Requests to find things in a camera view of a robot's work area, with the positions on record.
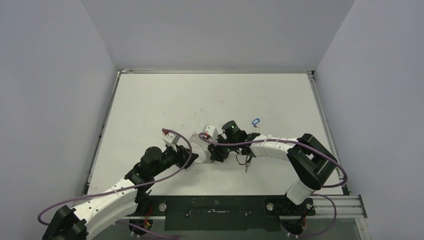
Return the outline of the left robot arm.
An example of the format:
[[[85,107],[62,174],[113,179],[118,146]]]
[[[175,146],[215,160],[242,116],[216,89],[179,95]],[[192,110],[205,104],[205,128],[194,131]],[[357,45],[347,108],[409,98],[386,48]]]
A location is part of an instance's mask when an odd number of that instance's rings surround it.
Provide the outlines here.
[[[62,206],[51,219],[42,239],[91,240],[121,218],[149,210],[149,188],[155,177],[172,166],[187,169],[199,155],[182,145],[165,150],[149,147],[140,162],[108,191],[72,208]]]

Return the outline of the clear plastic keyring holder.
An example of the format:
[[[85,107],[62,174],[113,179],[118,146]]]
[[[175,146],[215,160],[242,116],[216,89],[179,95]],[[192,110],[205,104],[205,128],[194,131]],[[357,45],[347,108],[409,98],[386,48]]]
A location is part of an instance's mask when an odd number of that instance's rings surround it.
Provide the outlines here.
[[[194,161],[196,164],[212,164],[211,153],[208,150],[209,144],[200,139],[197,132],[193,132],[189,137],[189,143],[192,146],[192,150],[195,154],[198,154],[198,158]]]

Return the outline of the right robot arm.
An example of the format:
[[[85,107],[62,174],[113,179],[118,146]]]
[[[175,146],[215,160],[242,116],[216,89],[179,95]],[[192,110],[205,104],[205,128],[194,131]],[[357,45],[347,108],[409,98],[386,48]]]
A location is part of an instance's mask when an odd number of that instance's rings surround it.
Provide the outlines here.
[[[235,121],[225,123],[219,133],[208,125],[199,133],[206,142],[210,160],[223,162],[231,152],[252,158],[267,157],[290,162],[297,180],[286,192],[282,207],[290,215],[303,207],[303,202],[314,192],[326,188],[333,171],[340,167],[336,158],[310,133],[298,138],[279,138],[258,132],[247,133]]]

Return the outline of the black tagged key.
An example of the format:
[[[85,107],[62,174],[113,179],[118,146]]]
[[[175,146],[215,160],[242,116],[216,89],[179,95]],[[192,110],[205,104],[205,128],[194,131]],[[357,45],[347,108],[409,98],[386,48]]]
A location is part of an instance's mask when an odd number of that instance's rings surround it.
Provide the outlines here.
[[[246,163],[244,164],[244,166],[245,166],[245,173],[247,173],[247,172],[248,172],[248,169],[249,169],[249,166],[251,165],[251,162],[252,162],[252,159],[251,159],[251,158],[249,158],[249,159],[246,161]]]

